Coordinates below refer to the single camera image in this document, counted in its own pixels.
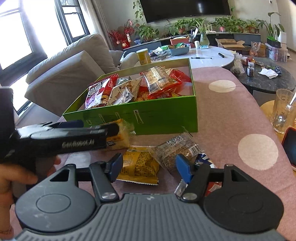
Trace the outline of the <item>person left hand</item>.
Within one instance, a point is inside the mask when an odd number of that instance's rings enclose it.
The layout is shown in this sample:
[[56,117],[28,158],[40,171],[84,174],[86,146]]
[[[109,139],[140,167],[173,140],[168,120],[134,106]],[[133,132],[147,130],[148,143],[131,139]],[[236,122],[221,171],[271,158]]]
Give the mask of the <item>person left hand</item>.
[[10,240],[14,236],[14,229],[10,224],[10,207],[13,205],[12,182],[25,185],[37,183],[37,176],[22,166],[11,163],[1,164],[1,239]]

